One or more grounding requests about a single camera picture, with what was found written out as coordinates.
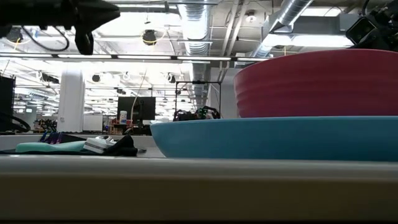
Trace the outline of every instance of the red bowl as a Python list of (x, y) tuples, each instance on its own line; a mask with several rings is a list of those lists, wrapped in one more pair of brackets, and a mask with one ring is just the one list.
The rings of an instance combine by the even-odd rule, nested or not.
[(234, 87), (242, 118), (398, 115), (398, 53), (344, 49), (273, 58), (242, 69)]

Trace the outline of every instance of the ceiling duct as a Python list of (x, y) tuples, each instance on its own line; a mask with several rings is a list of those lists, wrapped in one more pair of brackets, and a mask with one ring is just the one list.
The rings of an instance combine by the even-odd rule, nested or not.
[(266, 57), (271, 51), (271, 44), (268, 44), (268, 34), (271, 32), (289, 33), (293, 30), (294, 22), (300, 17), (303, 11), (309, 7), (313, 0), (285, 0), (280, 10), (267, 16), (262, 29), (264, 39), (257, 49), (252, 53), (252, 57)]
[[(210, 8), (204, 4), (178, 5), (182, 17), (182, 30), (184, 39), (207, 40), (209, 36)], [(186, 42), (187, 55), (208, 56), (210, 45), (208, 42)], [(192, 63), (192, 81), (210, 81), (209, 63)], [(208, 85), (192, 85), (197, 106), (206, 104)]]

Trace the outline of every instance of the blue bowl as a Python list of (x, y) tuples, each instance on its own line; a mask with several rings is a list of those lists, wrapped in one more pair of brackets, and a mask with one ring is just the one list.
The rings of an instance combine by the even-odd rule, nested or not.
[(217, 119), (150, 128), (166, 157), (398, 161), (398, 116)]

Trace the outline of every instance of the white column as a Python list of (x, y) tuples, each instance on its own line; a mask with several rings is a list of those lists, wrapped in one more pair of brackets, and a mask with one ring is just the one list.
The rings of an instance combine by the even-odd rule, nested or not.
[(82, 132), (85, 111), (85, 80), (80, 69), (62, 72), (57, 131)]

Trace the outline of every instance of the plastic bowl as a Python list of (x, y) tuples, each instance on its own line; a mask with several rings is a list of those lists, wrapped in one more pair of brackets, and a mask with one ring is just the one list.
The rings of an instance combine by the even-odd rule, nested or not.
[(166, 157), (398, 161), (398, 117), (294, 117), (153, 124)]
[(398, 53), (344, 49), (266, 60), (234, 78), (242, 118), (398, 115)]

